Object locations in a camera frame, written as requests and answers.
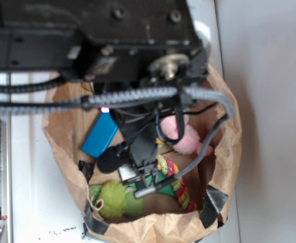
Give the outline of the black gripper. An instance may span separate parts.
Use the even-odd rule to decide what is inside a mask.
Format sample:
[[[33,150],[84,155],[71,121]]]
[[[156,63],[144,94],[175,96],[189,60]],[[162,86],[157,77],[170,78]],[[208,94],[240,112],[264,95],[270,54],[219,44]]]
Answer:
[[[118,172],[123,184],[132,184],[151,177],[157,181],[155,114],[148,105],[111,110],[123,142],[116,154],[122,159]]]

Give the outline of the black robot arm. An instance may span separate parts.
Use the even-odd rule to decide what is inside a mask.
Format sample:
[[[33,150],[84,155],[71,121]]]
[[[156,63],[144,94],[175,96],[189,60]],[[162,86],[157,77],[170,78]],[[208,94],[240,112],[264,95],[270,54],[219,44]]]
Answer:
[[[0,94],[86,82],[95,96],[52,103],[0,101],[0,116],[109,107],[125,141],[104,152],[105,173],[122,165],[134,181],[156,172],[155,136],[173,114],[184,135],[194,86],[208,74],[204,42],[186,1],[0,1]]]

